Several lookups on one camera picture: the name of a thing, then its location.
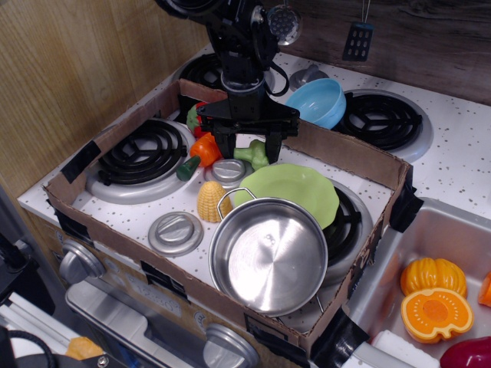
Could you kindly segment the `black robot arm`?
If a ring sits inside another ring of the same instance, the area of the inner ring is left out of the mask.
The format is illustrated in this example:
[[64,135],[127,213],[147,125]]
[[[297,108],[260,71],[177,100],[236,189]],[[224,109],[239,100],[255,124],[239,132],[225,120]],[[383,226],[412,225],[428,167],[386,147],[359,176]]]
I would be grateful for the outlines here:
[[274,99],[265,72],[285,72],[274,62],[278,39],[271,32],[260,1],[159,1],[171,16],[206,27],[221,65],[221,83],[227,98],[197,110],[202,128],[210,132],[225,158],[232,157],[239,134],[265,137],[270,163],[278,160],[282,142],[298,135],[300,113]]

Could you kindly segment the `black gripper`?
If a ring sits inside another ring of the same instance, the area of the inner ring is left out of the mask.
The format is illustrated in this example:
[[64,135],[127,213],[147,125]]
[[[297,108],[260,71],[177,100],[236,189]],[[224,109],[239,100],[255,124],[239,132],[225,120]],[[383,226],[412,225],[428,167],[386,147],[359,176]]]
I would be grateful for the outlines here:
[[226,128],[265,135],[265,154],[270,164],[278,161],[284,138],[298,135],[298,110],[274,101],[263,86],[227,89],[224,100],[203,105],[196,112],[203,130],[218,131],[213,136],[224,159],[232,159],[236,148],[236,135],[224,133]]

